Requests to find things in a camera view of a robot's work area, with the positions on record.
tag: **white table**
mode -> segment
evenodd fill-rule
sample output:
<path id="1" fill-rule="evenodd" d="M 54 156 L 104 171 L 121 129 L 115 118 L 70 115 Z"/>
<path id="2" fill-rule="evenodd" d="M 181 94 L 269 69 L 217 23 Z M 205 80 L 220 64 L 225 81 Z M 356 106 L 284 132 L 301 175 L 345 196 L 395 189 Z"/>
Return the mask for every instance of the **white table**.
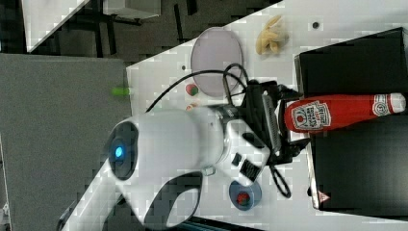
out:
<path id="1" fill-rule="evenodd" d="M 22 0 L 27 52 L 32 52 L 89 0 Z"/>
<path id="2" fill-rule="evenodd" d="M 367 34 L 404 26 L 408 28 L 408 1 L 379 0 L 286 0 L 260 12 L 233 22 L 224 28 L 239 38 L 244 55 L 244 66 L 250 78 L 261 82 L 274 79 L 279 84 L 297 87 L 293 57 L 308 49 L 315 49 Z M 283 14 L 290 39 L 280 55 L 259 56 L 255 41 L 265 23 L 274 15 Z M 320 27 L 312 28 L 318 21 Z M 127 68 L 132 97 L 133 115 L 144 113 L 153 100 L 171 83 L 191 73 L 190 57 L 195 40 Z M 158 105 L 163 109 L 186 109 L 191 102 L 208 105 L 225 102 L 200 93 L 196 97 L 185 94 L 186 81 L 172 90 Z M 293 163 L 278 167 L 293 192 L 285 199 L 276 190 L 268 169 L 259 178 L 263 198 L 248 212 L 237 210 L 228 196 L 230 178 L 218 172 L 206 177 L 197 217 L 255 227 L 265 230 L 407 230 L 408 223 L 396 220 L 366 218 L 326 213 L 313 208 L 306 194 L 309 187 L 306 153 L 302 152 Z"/>

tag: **ketchup label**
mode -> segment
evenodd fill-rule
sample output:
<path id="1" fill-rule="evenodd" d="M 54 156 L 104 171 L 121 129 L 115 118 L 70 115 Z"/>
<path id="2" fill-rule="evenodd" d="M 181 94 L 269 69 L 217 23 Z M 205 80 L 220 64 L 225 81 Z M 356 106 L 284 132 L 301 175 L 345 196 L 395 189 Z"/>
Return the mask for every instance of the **ketchup label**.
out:
<path id="1" fill-rule="evenodd" d="M 376 94 L 374 96 L 374 103 L 372 104 L 372 112 L 376 116 L 389 115 L 390 109 L 387 104 L 387 94 Z"/>
<path id="2" fill-rule="evenodd" d="M 299 130 L 319 130 L 330 126 L 331 116 L 326 103 L 314 101 L 292 110 L 293 125 Z"/>

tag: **blue light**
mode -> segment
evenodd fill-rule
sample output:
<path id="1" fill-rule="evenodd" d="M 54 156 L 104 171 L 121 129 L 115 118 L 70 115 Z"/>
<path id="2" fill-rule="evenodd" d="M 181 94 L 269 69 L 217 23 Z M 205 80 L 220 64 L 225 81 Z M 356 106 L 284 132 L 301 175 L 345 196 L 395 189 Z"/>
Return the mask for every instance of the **blue light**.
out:
<path id="1" fill-rule="evenodd" d="M 123 148 L 122 147 L 117 147 L 115 151 L 115 155 L 117 158 L 121 157 L 123 155 Z"/>

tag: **white bottle cap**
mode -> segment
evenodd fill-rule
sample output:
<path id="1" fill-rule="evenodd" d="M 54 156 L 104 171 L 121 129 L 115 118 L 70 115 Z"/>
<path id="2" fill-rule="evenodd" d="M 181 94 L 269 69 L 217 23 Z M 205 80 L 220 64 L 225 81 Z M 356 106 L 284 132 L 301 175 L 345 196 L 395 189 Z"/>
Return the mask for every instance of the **white bottle cap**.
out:
<path id="1" fill-rule="evenodd" d="M 405 97 L 401 93 L 391 93 L 390 99 L 394 113 L 402 113 L 405 111 L 406 101 Z"/>

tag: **chair leg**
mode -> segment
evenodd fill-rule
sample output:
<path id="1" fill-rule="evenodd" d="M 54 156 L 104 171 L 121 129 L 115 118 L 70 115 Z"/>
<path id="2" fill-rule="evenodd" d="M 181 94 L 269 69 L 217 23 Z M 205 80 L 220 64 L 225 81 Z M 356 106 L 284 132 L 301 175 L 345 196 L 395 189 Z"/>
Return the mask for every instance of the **chair leg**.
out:
<path id="1" fill-rule="evenodd" d="M 109 51 L 110 51 L 111 55 L 113 55 L 113 54 L 116 54 L 116 40 L 115 40 L 114 22 L 112 20 L 108 20 L 106 22 L 106 26 L 108 28 Z"/>
<path id="2" fill-rule="evenodd" d="M 95 43 L 96 43 L 96 57 L 103 58 L 101 29 L 99 23 L 95 23 Z"/>
<path id="3" fill-rule="evenodd" d="M 54 33 L 54 44 L 55 44 L 55 55 L 56 56 L 61 56 L 61 47 L 60 47 L 60 36 L 58 35 L 58 32 Z"/>

